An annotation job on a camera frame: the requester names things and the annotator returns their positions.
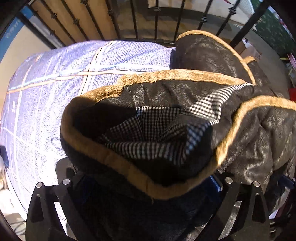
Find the black quilted jacket tan trim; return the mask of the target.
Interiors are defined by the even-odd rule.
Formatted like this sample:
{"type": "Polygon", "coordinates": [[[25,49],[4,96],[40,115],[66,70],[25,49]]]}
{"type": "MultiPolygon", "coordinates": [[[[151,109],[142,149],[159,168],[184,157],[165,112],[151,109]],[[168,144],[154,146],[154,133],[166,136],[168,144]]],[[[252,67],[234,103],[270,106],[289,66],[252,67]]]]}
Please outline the black quilted jacket tan trim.
{"type": "Polygon", "coordinates": [[[204,31],[178,37],[171,69],[75,97],[60,134],[87,240],[187,239],[221,204],[217,174],[258,181],[270,214],[295,170],[295,102],[204,31]]]}

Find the blue plaid bed sheet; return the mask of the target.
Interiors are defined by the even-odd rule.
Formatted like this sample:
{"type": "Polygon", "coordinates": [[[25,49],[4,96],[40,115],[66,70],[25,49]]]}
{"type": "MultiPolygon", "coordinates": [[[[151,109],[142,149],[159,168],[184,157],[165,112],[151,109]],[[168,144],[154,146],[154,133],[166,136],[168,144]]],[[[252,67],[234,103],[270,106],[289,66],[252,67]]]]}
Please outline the blue plaid bed sheet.
{"type": "Polygon", "coordinates": [[[12,76],[1,114],[1,156],[11,202],[27,217],[35,185],[56,185],[64,158],[62,113],[89,90],[121,75],[168,70],[170,47],[152,42],[87,41],[28,57],[12,76]]]}

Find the small cardboard box on floor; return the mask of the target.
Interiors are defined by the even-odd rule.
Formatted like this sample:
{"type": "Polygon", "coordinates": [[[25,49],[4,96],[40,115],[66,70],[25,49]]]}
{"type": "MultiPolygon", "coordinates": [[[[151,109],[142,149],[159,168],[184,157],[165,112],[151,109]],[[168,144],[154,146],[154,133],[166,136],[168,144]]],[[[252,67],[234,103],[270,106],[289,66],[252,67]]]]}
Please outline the small cardboard box on floor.
{"type": "Polygon", "coordinates": [[[246,39],[243,38],[235,47],[234,50],[242,57],[254,57],[256,60],[261,59],[262,53],[257,51],[257,49],[246,39]]]}

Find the cardboard box blue label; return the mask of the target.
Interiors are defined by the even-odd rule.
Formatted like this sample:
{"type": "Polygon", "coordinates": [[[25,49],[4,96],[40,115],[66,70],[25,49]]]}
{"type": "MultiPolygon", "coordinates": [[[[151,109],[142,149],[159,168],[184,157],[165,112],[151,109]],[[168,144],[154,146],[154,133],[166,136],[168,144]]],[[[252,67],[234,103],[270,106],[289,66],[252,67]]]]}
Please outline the cardboard box blue label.
{"type": "Polygon", "coordinates": [[[17,68],[32,54],[49,49],[20,20],[13,20],[1,39],[1,106],[9,81],[17,68]]]}

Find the green patterned cloth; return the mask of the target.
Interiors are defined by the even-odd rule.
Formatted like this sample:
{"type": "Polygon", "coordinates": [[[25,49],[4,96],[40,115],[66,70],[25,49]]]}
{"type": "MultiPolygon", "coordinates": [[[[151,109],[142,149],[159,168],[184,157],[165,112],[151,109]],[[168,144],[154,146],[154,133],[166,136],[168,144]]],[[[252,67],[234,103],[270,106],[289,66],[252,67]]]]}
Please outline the green patterned cloth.
{"type": "Polygon", "coordinates": [[[255,32],[280,57],[285,57],[289,53],[295,55],[295,40],[283,20],[272,7],[269,6],[257,21],[255,32]]]}

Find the black iron bed footboard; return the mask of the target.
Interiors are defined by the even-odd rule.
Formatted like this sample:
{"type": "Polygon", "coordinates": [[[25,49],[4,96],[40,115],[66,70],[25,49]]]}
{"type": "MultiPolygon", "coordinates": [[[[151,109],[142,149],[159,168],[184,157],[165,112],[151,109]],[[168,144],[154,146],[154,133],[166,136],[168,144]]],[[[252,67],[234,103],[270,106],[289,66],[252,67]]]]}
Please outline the black iron bed footboard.
{"type": "Polygon", "coordinates": [[[236,46],[268,7],[263,1],[247,16],[243,1],[27,1],[16,17],[51,49],[112,39],[172,46],[180,33],[211,25],[216,36],[235,25],[236,46]]]}

